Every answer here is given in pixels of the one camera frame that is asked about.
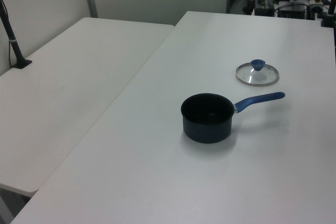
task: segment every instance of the blue handle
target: blue handle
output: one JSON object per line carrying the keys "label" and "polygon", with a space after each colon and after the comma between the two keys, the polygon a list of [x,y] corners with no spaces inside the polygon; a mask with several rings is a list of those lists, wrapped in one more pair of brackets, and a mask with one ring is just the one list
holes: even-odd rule
{"label": "blue handle", "polygon": [[276,93],[271,93],[271,94],[258,95],[257,97],[246,98],[235,104],[235,113],[239,113],[240,111],[244,110],[251,104],[278,100],[284,97],[285,97],[285,93],[276,92]]}

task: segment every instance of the black cable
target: black cable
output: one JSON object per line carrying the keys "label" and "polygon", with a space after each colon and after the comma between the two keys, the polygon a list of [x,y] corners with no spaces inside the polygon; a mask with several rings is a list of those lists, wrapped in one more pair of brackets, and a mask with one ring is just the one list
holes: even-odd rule
{"label": "black cable", "polygon": [[[3,1],[3,0],[0,0],[1,1],[1,4],[2,4],[2,6],[5,8],[5,11],[6,11],[6,15],[7,15],[7,18],[9,18],[9,16],[8,16],[8,11],[7,11],[7,7],[6,7],[6,5],[5,5],[5,2]],[[9,66],[10,66],[10,68],[12,68],[13,66],[12,66],[12,62],[10,61],[11,59],[11,53],[10,53],[10,41],[8,41],[8,61],[9,61]]]}
{"label": "black cable", "polygon": [[304,3],[295,3],[295,4],[282,5],[282,6],[278,7],[278,8],[276,8],[275,10],[280,10],[280,9],[283,9],[283,8],[286,8],[286,7],[296,6],[296,5],[304,5],[304,6],[306,6],[306,9],[308,7],[308,5],[306,5]]}
{"label": "black cable", "polygon": [[12,63],[11,63],[11,61],[10,61],[10,60],[11,60],[11,59],[10,59],[10,58],[11,58],[11,57],[10,57],[10,56],[11,56],[11,53],[10,53],[10,43],[11,43],[11,42],[9,41],[9,42],[8,42],[8,60],[9,60],[9,66],[10,66],[10,68],[12,68],[13,66],[12,66]]}

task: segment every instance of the lid knob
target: lid knob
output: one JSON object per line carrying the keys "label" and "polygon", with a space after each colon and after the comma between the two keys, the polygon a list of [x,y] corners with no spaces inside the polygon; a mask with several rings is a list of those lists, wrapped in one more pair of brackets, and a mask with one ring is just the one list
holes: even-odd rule
{"label": "lid knob", "polygon": [[260,71],[264,66],[265,66],[265,61],[264,60],[253,60],[251,61],[251,65],[254,70]]}

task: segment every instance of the pot lid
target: pot lid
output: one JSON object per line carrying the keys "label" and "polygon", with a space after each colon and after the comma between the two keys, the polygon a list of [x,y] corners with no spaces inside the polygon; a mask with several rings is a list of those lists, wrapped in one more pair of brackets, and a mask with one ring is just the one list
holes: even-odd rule
{"label": "pot lid", "polygon": [[253,60],[239,66],[236,70],[239,81],[250,86],[268,86],[279,80],[279,72],[263,60]]}

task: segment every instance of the white table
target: white table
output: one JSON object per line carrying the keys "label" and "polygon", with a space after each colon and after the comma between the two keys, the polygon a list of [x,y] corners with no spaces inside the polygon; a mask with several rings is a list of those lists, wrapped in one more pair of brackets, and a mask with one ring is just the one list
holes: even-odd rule
{"label": "white table", "polygon": [[[279,82],[240,83],[236,68],[255,58]],[[13,224],[334,223],[335,84],[332,29],[188,12]],[[183,132],[193,94],[275,91],[286,97],[234,115],[222,142]]]}
{"label": "white table", "polygon": [[0,188],[32,196],[173,26],[84,18],[0,77]]}

